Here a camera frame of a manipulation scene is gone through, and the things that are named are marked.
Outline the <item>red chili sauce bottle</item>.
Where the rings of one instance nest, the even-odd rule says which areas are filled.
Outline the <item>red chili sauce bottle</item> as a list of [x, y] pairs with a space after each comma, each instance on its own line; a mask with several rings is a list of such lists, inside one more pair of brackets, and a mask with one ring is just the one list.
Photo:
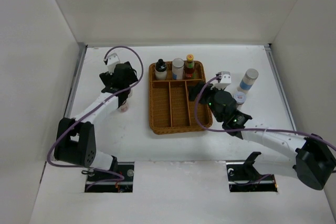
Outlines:
[[184, 75], [185, 79], [194, 79], [195, 77], [195, 62], [192, 54], [186, 56]]

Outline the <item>blue label bead jar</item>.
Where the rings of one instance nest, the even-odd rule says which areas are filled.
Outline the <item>blue label bead jar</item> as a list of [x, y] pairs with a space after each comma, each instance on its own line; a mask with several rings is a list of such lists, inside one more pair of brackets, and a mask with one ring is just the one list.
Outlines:
[[184, 74], [184, 60], [175, 58], [172, 61], [172, 78], [173, 80], [182, 80]]
[[259, 72], [256, 69], [253, 69], [253, 68], [248, 69], [245, 72], [237, 88], [237, 91], [247, 93], [253, 86], [254, 82], [257, 80], [258, 76], [259, 76]]

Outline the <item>red label sauce jar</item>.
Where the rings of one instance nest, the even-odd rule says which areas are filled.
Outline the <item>red label sauce jar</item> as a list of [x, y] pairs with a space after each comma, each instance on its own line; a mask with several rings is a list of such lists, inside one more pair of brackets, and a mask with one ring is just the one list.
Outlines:
[[118, 111], [121, 112], [121, 113], [124, 113], [128, 110], [129, 108], [129, 103], [128, 101], [125, 101], [119, 108], [118, 108]]

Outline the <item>black cap salt shaker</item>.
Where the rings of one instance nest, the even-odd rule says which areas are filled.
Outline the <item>black cap salt shaker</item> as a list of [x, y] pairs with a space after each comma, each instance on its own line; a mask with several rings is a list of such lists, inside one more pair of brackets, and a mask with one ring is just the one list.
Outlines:
[[155, 63], [155, 78], [156, 80], [165, 80], [167, 77], [167, 64], [163, 59], [159, 59]]

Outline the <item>silver lid dark spice jar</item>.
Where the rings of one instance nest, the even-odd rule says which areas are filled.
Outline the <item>silver lid dark spice jar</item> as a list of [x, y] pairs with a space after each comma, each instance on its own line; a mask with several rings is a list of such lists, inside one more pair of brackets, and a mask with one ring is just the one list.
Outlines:
[[246, 102], [246, 94], [240, 91], [237, 91], [233, 95], [233, 99], [236, 101], [236, 108], [239, 109]]

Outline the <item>black top glass grinder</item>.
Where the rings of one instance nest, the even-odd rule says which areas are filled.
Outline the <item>black top glass grinder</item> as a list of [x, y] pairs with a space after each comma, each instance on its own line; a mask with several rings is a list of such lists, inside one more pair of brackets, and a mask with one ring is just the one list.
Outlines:
[[130, 89], [129, 93], [128, 93], [128, 96], [127, 96], [127, 99], [131, 98], [132, 95], [133, 95], [133, 89]]

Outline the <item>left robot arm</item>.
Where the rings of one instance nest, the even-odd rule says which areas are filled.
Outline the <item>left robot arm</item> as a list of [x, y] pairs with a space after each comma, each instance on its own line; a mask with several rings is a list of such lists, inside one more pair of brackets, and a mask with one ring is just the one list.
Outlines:
[[99, 75], [104, 84], [98, 98], [74, 118], [60, 120], [54, 158], [71, 165], [95, 168], [106, 181], [118, 175], [117, 158], [97, 149], [95, 130], [107, 116], [122, 107], [129, 97], [131, 86], [138, 82], [131, 64], [117, 62], [112, 72]]

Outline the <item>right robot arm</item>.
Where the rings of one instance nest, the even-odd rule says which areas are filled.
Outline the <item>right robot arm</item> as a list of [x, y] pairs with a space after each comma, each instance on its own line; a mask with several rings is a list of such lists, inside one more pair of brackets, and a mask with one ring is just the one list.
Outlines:
[[270, 148], [289, 159], [289, 167], [306, 186], [322, 190], [335, 169], [335, 146], [320, 136], [256, 125], [246, 128], [253, 118], [236, 108], [236, 100], [225, 90], [200, 81], [189, 86], [188, 99], [209, 107], [223, 133]]

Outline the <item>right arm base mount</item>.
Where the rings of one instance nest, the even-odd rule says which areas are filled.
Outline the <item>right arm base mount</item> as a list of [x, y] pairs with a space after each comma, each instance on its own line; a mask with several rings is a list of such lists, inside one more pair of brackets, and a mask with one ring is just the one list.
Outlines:
[[231, 193], [274, 192], [277, 185], [273, 174], [260, 174], [254, 163], [261, 152], [252, 152], [245, 160], [226, 162], [228, 186]]

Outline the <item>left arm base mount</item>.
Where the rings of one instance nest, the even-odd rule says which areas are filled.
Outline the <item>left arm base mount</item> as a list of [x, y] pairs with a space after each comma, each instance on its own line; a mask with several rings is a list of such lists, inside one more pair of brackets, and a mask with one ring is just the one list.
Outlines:
[[132, 193], [134, 180], [134, 162], [119, 162], [116, 173], [119, 176], [106, 172], [99, 172], [93, 169], [82, 170], [86, 175], [85, 189], [86, 193]]

